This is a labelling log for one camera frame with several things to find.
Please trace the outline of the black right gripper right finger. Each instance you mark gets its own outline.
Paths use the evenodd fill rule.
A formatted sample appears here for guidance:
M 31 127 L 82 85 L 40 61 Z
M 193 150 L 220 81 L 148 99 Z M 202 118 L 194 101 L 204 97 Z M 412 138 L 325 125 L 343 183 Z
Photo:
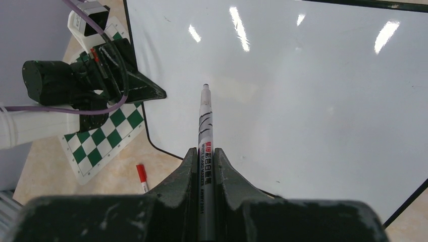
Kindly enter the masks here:
M 244 178 L 222 148 L 215 148 L 213 160 L 218 241 L 256 241 L 257 228 L 249 205 L 271 197 Z

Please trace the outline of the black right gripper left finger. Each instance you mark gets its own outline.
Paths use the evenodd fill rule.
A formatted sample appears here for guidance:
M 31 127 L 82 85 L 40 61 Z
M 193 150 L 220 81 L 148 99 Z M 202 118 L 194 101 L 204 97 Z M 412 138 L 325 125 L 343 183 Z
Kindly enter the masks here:
M 148 195 L 147 241 L 197 241 L 197 149 Z

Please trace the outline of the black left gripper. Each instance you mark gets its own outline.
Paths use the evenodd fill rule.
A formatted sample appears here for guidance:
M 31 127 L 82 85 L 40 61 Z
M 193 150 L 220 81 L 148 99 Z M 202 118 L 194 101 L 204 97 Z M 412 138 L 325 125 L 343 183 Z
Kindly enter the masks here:
M 137 71 L 136 58 L 128 39 L 117 39 L 100 44 L 90 53 L 82 52 L 78 62 L 82 64 L 82 82 L 91 90 L 101 90 L 111 102 L 118 102 L 128 87 L 126 103 L 165 99 L 166 91 Z

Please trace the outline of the white black whiteboard marker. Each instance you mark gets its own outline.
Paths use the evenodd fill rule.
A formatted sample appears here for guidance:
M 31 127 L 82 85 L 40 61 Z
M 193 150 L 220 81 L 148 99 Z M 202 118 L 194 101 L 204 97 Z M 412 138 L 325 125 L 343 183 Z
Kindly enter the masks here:
M 213 174 L 213 124 L 211 91 L 203 85 L 198 131 L 198 241 L 215 241 L 215 199 Z

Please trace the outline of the white whiteboard black frame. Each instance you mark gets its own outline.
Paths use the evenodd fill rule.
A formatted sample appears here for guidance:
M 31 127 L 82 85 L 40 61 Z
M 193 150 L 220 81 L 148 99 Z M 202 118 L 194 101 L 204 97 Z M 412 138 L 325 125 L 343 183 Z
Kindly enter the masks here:
M 390 225 L 427 187 L 427 5 L 385 1 L 125 1 L 152 146 L 214 146 L 255 187 L 358 200 Z

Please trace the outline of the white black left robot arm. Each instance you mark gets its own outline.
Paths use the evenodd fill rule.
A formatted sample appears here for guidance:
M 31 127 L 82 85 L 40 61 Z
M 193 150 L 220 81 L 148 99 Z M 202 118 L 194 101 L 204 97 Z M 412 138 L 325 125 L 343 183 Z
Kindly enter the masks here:
M 94 46 L 71 64 L 28 60 L 22 76 L 35 104 L 30 109 L 1 107 L 2 149 L 100 128 L 122 106 L 123 96 L 126 104 L 167 96 L 138 71 L 127 39 Z

